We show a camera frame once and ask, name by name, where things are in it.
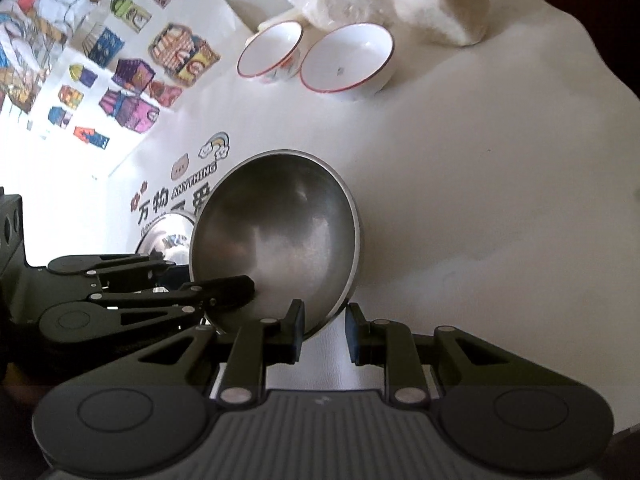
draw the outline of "stainless steel bowl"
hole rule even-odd
[[[309,337],[351,296],[360,246],[358,212],[340,176],[307,153],[266,152],[233,168],[209,195],[191,241],[191,279],[254,280],[251,303],[210,320],[224,332],[281,318],[300,299]]]
[[[149,226],[136,253],[150,254],[156,250],[165,260],[187,265],[194,224],[195,218],[187,213],[165,213]]]

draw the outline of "red rim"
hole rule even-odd
[[[273,27],[277,27],[279,25],[283,25],[284,23],[295,23],[299,28],[300,28],[300,35],[298,37],[298,40],[296,41],[296,44],[292,47],[291,50],[289,50],[284,57],[281,57],[280,60],[273,66],[270,66],[267,70],[263,70],[262,72],[258,72],[257,74],[243,74],[242,72],[240,72],[240,62],[242,61],[242,57],[244,56],[244,54],[246,53],[247,49],[251,46],[251,44],[257,40],[258,38],[260,38],[261,35],[263,35],[265,32],[267,32],[267,30],[271,30]],[[238,75],[240,77],[244,77],[245,79],[252,79],[254,77],[260,77],[261,75],[265,75],[267,72],[270,72],[271,70],[273,70],[274,68],[276,68],[278,65],[280,65],[283,61],[285,61],[289,56],[291,56],[291,54],[293,54],[293,52],[298,48],[298,46],[300,45],[300,42],[302,41],[302,36],[303,36],[304,30],[302,28],[302,25],[300,25],[298,22],[296,22],[295,20],[287,20],[286,22],[280,22],[280,23],[274,23],[273,25],[271,25],[270,27],[265,28],[260,34],[257,34],[255,38],[253,38],[251,40],[251,43],[249,43],[244,50],[242,51],[242,54],[240,54],[240,57],[238,58],[238,63],[236,64],[236,72],[238,72]]]
[[[321,90],[318,88],[313,88],[312,86],[310,86],[306,81],[304,76],[302,75],[302,71],[303,68],[305,66],[305,61],[306,58],[309,56],[309,54],[311,54],[311,52],[313,51],[313,49],[315,49],[316,46],[318,46],[319,43],[321,43],[322,40],[325,40],[326,38],[328,38],[330,35],[335,34],[336,32],[338,32],[339,30],[343,30],[344,28],[347,27],[357,27],[359,25],[369,25],[369,26],[374,26],[374,27],[379,27],[382,30],[384,30],[389,37],[391,38],[391,51],[389,51],[389,55],[386,57],[385,62],[380,65],[374,72],[372,72],[370,75],[368,75],[366,78],[364,78],[361,81],[358,81],[357,83],[354,83],[352,85],[349,86],[345,86],[343,88],[338,88],[338,89],[331,89],[331,90]],[[393,37],[393,35],[391,34],[391,32],[389,32],[388,30],[386,30],[385,27],[383,27],[382,25],[378,25],[377,23],[353,23],[352,25],[344,25],[340,28],[336,28],[335,30],[332,30],[331,32],[329,32],[324,38],[322,38],[321,40],[316,41],[316,43],[314,44],[314,46],[312,46],[309,49],[309,52],[306,53],[305,59],[302,60],[302,63],[300,64],[300,81],[302,81],[302,84],[308,88],[309,90],[311,90],[312,92],[315,92],[317,94],[336,94],[338,92],[344,92],[345,90],[351,90],[352,88],[356,88],[357,86],[360,86],[364,83],[366,83],[367,81],[369,81],[370,79],[372,79],[373,77],[375,77],[377,74],[380,73],[380,71],[388,65],[389,61],[391,61],[391,57],[393,56],[394,52],[396,50],[396,39]]]

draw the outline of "white table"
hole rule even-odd
[[[286,8],[229,1],[241,15]],[[230,72],[224,94],[204,89],[107,182],[64,177],[35,145],[16,140],[9,152],[0,134],[0,182],[26,200],[28,257],[132,251],[140,227],[129,200],[141,181],[149,192],[170,188],[174,161],[197,159],[216,131],[228,132],[230,152],[211,185],[258,152],[311,152],[358,203],[366,247],[353,300],[368,319],[418,333],[457,325],[592,386],[617,431],[637,424],[640,102],[582,26],[543,0],[494,0],[488,38],[473,48],[417,46],[402,34],[398,44],[391,85],[357,104]],[[268,375],[269,386],[289,388],[381,380],[350,364],[341,318],[305,343],[298,365]]]

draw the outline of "ribbed gray panel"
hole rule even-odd
[[[53,472],[51,480],[76,480]],[[506,480],[462,458],[427,416],[377,392],[274,391],[223,415],[183,462],[148,480]],[[596,480],[589,471],[565,480]]]

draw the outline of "white bowl with red rim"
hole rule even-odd
[[[357,23],[338,28],[318,41],[300,68],[309,90],[341,101],[372,96],[396,70],[396,42],[381,25]]]
[[[298,22],[281,22],[266,28],[242,51],[238,75],[265,84],[296,75],[302,58],[302,35]]]

